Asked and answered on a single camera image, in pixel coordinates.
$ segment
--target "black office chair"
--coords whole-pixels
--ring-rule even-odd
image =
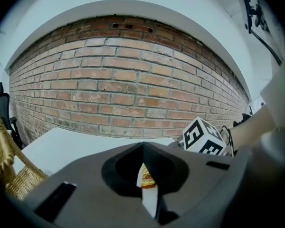
[[[10,99],[9,98],[10,98],[10,95],[7,93],[4,93],[3,85],[2,83],[0,83],[0,116],[1,116],[1,119],[6,129],[11,130],[11,136],[14,142],[22,150],[23,142],[20,139],[18,128],[16,126],[17,119],[16,117],[10,118],[10,114],[9,114]]]

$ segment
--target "black slot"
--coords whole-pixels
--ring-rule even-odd
[[[64,207],[76,186],[71,183],[62,183],[50,196],[35,210],[35,213],[47,220],[53,222],[61,209]]]
[[[227,171],[229,169],[229,166],[230,166],[230,165],[223,164],[223,163],[218,163],[218,162],[215,162],[215,161],[213,161],[213,162],[209,161],[209,162],[206,163],[206,165],[214,167],[214,168],[218,168],[218,169],[221,169],[221,170],[225,170],[225,171]]]

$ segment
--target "red brick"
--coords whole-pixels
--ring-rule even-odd
[[[210,106],[206,106],[206,105],[199,105],[199,104],[193,104],[192,105],[192,111],[193,112],[209,113],[210,108],[211,108]]]
[[[142,52],[142,59],[151,61],[151,62],[156,62],[160,64],[165,64],[171,67],[176,67],[176,68],[181,68],[181,62],[178,60],[175,60],[171,57],[166,57],[164,55],[159,55],[157,53],[153,52],[147,52],[143,51]]]
[[[45,121],[46,120],[46,116],[44,114],[38,113],[38,112],[34,112],[34,117]]]
[[[53,81],[51,83],[52,89],[77,89],[76,80]]]
[[[209,98],[213,97],[213,92],[212,91],[207,90],[207,89],[203,89],[203,88],[198,87],[198,86],[195,87],[195,91],[194,92],[196,94],[198,94],[198,95],[206,96],[206,97],[209,97]]]
[[[217,119],[218,119],[218,115],[206,114],[205,120],[217,120]]]
[[[139,71],[149,71],[150,64],[142,61],[128,60],[123,58],[105,57],[102,61],[103,66],[135,69]]]
[[[208,105],[208,98],[206,98],[206,97],[203,97],[203,96],[200,96],[199,97],[200,99],[199,99],[199,103],[200,104],[202,104],[202,105]]]
[[[51,82],[43,82],[43,89],[50,89],[51,88]]]
[[[184,119],[193,120],[196,117],[195,113],[190,112],[168,112],[168,119]]]
[[[163,136],[181,136],[182,130],[166,129],[163,131]]]
[[[35,76],[34,82],[39,82],[40,81],[40,75]]]
[[[44,100],[43,100],[43,105],[44,105],[44,106],[51,106],[51,101],[44,99]]]
[[[187,122],[174,122],[173,123],[174,128],[185,128],[187,126],[188,126]]]
[[[32,74],[32,75],[42,74],[42,73],[44,73],[44,69],[45,69],[44,66],[38,67],[38,68],[36,68],[36,69],[33,70],[33,74]]]
[[[58,110],[58,116],[61,118],[64,118],[64,119],[71,120],[71,113],[70,112]]]
[[[42,107],[41,110],[42,110],[42,113],[44,114],[51,115],[51,116],[58,116],[58,111],[56,109]]]
[[[53,101],[52,107],[62,109],[62,110],[69,110],[69,111],[78,110],[77,102]]]
[[[114,71],[113,79],[121,81],[135,81],[136,74],[136,72],[117,70]]]
[[[32,99],[32,104],[35,105],[43,105],[43,100],[42,99]]]
[[[73,58],[75,55],[75,50],[64,51],[61,56],[61,60]]]
[[[73,69],[72,78],[101,78],[109,79],[112,76],[112,71],[109,69]]]
[[[171,121],[158,121],[158,120],[135,120],[135,127],[143,128],[171,128]]]
[[[100,133],[112,136],[142,137],[143,129],[100,126]]]
[[[50,72],[54,70],[54,63],[46,65],[44,72]]]
[[[99,133],[98,126],[81,125],[81,130],[89,133]]]
[[[137,48],[150,51],[152,49],[152,44],[139,40],[130,40],[122,38],[110,38],[107,40],[106,45],[108,46],[119,46],[128,48]]]
[[[200,85],[201,79],[199,77],[196,77],[195,75],[183,72],[181,70],[174,69],[173,70],[173,76],[174,78],[178,78],[196,85]]]
[[[179,51],[174,51],[174,57],[181,60],[181,61],[184,61],[184,62],[189,63],[195,67],[202,69],[202,64],[198,60],[196,60],[192,57],[189,57],[186,54],[183,54]]]
[[[105,38],[93,38],[86,41],[85,47],[103,46],[104,44]]]
[[[49,91],[49,90],[43,90],[41,91],[41,97],[42,98],[57,98],[57,91]]]
[[[41,42],[41,43],[39,44],[39,46],[38,46],[38,49],[40,49],[40,48],[46,46],[47,44],[51,43],[51,42],[52,42],[52,39],[53,39],[53,38],[49,38],[49,39],[47,39],[47,40]]]
[[[100,124],[108,125],[109,119],[107,116],[92,116],[85,114],[72,114],[71,119],[73,121],[89,123],[89,124]]]
[[[216,114],[218,112],[218,108],[212,107],[210,109],[210,113]]]
[[[79,67],[80,66],[81,59],[69,59],[69,60],[63,60],[55,63],[54,69],[64,69],[64,68],[70,68],[70,67]]]
[[[151,96],[158,96],[158,97],[169,97],[169,90],[165,88],[159,88],[159,87],[149,87],[149,95]]]
[[[166,118],[167,111],[160,109],[148,109],[147,117],[148,118]]]
[[[182,69],[188,73],[196,74],[196,68],[190,64],[183,63]]]
[[[152,35],[152,34],[144,34],[143,39],[147,40],[147,41],[159,43],[159,44],[168,46],[168,47],[176,49],[176,50],[181,50],[181,45],[180,44],[175,43],[174,41],[171,41],[171,40],[168,40],[168,39],[164,39],[164,38],[159,37],[159,36],[155,36],[155,35]]]
[[[52,32],[51,36],[55,36],[55,35],[58,35],[60,33],[64,33],[66,31],[69,31],[71,29],[72,25],[66,25],[66,26],[63,26],[63,27],[60,27],[58,29],[56,29],[54,32]]]
[[[143,117],[144,109],[101,105],[99,107],[99,113],[119,116]]]
[[[179,82],[170,78],[159,77],[151,74],[139,74],[139,82],[149,85],[179,88]]]
[[[99,82],[98,89],[102,91],[131,93],[139,95],[145,95],[147,93],[146,86],[123,82]]]
[[[189,47],[190,49],[196,51],[197,53],[201,54],[201,46],[197,44],[195,41],[189,39],[189,38],[181,38],[181,37],[175,37],[174,40],[186,47]]]
[[[73,34],[71,36],[68,36],[66,38],[66,42],[71,42],[71,41],[75,41],[75,40],[79,40],[80,34]]]
[[[97,113],[97,105],[96,104],[79,104],[79,111],[86,113]]]
[[[71,78],[71,70],[58,71],[58,79]]]
[[[185,93],[182,91],[172,90],[170,98],[175,100],[194,102],[194,103],[199,102],[199,97],[197,95]]]
[[[78,123],[73,123],[67,120],[63,120],[63,119],[54,119],[54,123],[66,128],[70,128],[70,129],[75,129],[75,130],[80,130],[80,124]]]
[[[76,29],[78,27],[82,27],[86,24],[86,20],[82,20],[82,21],[79,21],[79,22],[76,22],[72,25],[71,29]]]
[[[48,44],[47,45],[47,50],[50,50],[51,48],[55,48],[55,47],[57,47],[59,45],[64,44],[65,40],[66,40],[65,38],[61,38],[59,40],[56,40],[55,42],[52,42],[52,43]]]
[[[83,58],[81,62],[82,67],[98,67],[101,63],[101,57]]]
[[[130,48],[118,48],[116,55],[118,57],[131,57],[139,58],[140,50],[130,49]]]
[[[68,91],[58,91],[57,99],[58,100],[69,100],[70,99],[70,92],[68,92]]]
[[[89,32],[81,33],[80,38],[94,38],[94,37],[116,37],[118,36],[118,30],[93,30]]]
[[[198,61],[202,62],[203,64],[207,65],[208,67],[210,67],[212,70],[215,69],[215,65],[210,62],[208,59],[206,59],[205,57],[203,57],[202,55],[200,54],[196,54],[196,58]]]
[[[79,81],[78,82],[78,89],[82,90],[96,90],[97,89],[97,81]]]
[[[211,76],[211,75],[209,75],[209,74],[207,74],[207,73],[205,73],[205,72],[203,72],[203,71],[201,71],[201,70],[199,70],[199,69],[197,70],[196,75],[197,75],[198,77],[201,77],[201,78],[203,78],[203,79],[206,79],[207,81],[211,82],[212,84],[215,83],[215,79],[214,79],[213,76]]]
[[[136,100],[138,106],[156,107],[164,109],[176,109],[176,102],[155,98],[138,97]]]
[[[124,21],[128,22],[128,23],[135,23],[135,24],[143,24],[144,23],[144,19],[133,18],[133,17],[125,18]]]
[[[208,82],[208,81],[206,81],[205,79],[202,79],[202,81],[201,81],[201,86],[202,87],[204,87],[204,88],[206,88],[206,89],[210,89],[212,86],[214,86],[214,85],[212,85],[210,82]]]
[[[97,94],[97,93],[83,93],[83,92],[71,92],[72,101],[83,102],[97,102],[97,103],[109,103],[109,94]]]
[[[160,29],[156,30],[156,35],[161,36],[161,37],[165,37],[165,38],[170,39],[170,40],[173,40],[173,34],[166,32],[164,30],[160,30]]]
[[[85,25],[85,26],[81,26],[81,27],[78,27],[78,28],[74,28],[74,29],[71,29],[67,32],[65,32],[63,34],[63,36],[69,36],[69,35],[73,35],[73,34],[78,34],[78,33],[81,33],[83,31],[89,31],[91,28],[91,25]]]
[[[171,76],[172,69],[166,66],[152,65],[152,73],[164,76]]]
[[[111,103],[118,104],[118,105],[133,105],[134,96],[112,95]]]
[[[34,91],[28,91],[27,96],[29,97],[34,97]]]
[[[172,57],[172,55],[173,55],[173,50],[171,48],[164,47],[161,45],[154,44],[153,45],[153,51],[156,53],[165,54],[165,55],[170,56],[170,57]]]
[[[162,137],[162,129],[144,129],[143,130],[144,137]]]
[[[191,111],[192,104],[186,102],[178,102],[177,109],[182,111]]]
[[[57,72],[42,74],[41,77],[40,77],[41,81],[54,80],[54,79],[57,79]]]
[[[211,75],[211,68],[203,64],[203,71]]]
[[[125,119],[125,118],[111,118],[111,126],[117,126],[117,127],[131,127],[131,120]]]
[[[84,40],[74,41],[71,43],[66,43],[58,47],[57,52],[68,51],[76,48],[82,48],[85,45]]]
[[[136,31],[122,31],[120,36],[125,38],[141,39],[142,33]]]
[[[190,93],[194,93],[195,85],[185,83],[185,82],[181,82],[180,86],[181,86],[180,87],[181,90],[187,91]]]
[[[217,80],[219,80],[220,82],[224,82],[224,79],[223,79],[223,77],[221,76],[221,75],[219,75],[217,72],[215,72],[215,71],[211,71],[211,74],[212,74],[212,76],[213,77],[215,77]]]
[[[35,61],[39,61],[40,59],[43,59],[43,58],[45,58],[47,56],[48,56],[48,51],[45,51],[45,52],[39,54],[38,56],[36,56],[35,57]]]
[[[215,106],[215,107],[220,107],[220,102],[210,99],[209,100],[209,105],[210,106]]]
[[[116,48],[114,47],[85,47],[78,49],[75,57],[87,56],[114,56]]]
[[[93,24],[92,25],[92,30],[95,29],[108,29],[110,26],[109,24]]]

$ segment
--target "white wall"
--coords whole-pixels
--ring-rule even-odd
[[[0,41],[0,71],[8,68],[32,42],[56,27],[108,14],[157,19],[188,32],[229,65],[250,99],[258,95],[254,92],[253,66],[243,36],[214,0],[36,0],[21,18],[9,42]]]

